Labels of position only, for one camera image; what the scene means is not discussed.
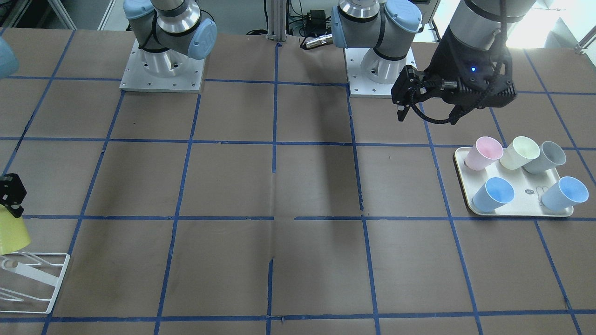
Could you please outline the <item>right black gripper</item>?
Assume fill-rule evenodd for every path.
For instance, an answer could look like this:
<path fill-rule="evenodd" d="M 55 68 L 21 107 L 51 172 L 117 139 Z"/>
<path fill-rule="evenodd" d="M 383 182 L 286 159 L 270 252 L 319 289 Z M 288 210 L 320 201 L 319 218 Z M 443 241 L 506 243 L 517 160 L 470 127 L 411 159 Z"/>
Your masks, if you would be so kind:
<path fill-rule="evenodd" d="M 0 176 L 0 203 L 14 218 L 21 218 L 24 212 L 22 206 L 27 191 L 18 174 L 3 174 Z"/>

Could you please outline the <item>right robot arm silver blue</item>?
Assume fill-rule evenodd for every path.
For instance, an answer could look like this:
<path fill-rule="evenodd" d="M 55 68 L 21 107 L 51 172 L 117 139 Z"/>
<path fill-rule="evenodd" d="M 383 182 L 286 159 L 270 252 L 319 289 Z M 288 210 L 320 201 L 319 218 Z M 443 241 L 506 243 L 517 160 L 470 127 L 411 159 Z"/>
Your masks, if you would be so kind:
<path fill-rule="evenodd" d="M 196 92 L 217 25 L 195 0 L 126 0 L 136 43 L 122 76 L 126 91 Z"/>

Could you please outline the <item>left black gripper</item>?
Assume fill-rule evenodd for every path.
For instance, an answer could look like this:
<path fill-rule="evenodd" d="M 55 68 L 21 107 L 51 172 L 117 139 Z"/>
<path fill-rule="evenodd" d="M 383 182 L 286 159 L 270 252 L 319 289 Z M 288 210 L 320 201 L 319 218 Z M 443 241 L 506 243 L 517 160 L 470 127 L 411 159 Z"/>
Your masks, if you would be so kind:
<path fill-rule="evenodd" d="M 454 105 L 446 122 L 457 122 L 476 108 L 504 107 L 517 98 L 512 72 L 511 53 L 501 33 L 496 34 L 488 50 L 480 50 L 464 44 L 447 30 L 426 72 L 411 65 L 400 71 L 391 88 L 392 102 L 398 106 L 398 121 L 404 121 L 411 108 L 420 118 L 429 120 L 416 106 L 426 79 L 438 84 L 455 82 L 453 87 L 431 90 L 435 97 Z"/>

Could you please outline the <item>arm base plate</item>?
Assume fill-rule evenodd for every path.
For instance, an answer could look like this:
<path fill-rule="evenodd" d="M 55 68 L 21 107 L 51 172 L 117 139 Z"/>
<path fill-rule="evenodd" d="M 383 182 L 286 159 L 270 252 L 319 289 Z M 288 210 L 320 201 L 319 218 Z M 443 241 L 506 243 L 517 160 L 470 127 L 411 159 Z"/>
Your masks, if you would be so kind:
<path fill-rule="evenodd" d="M 200 93 L 204 60 L 190 59 L 177 51 L 149 53 L 135 41 L 120 89 L 138 93 Z"/>
<path fill-rule="evenodd" d="M 344 54 L 353 97 L 391 98 L 391 89 L 404 66 L 417 66 L 411 49 L 398 61 L 383 59 L 372 48 L 366 47 L 347 48 Z"/>

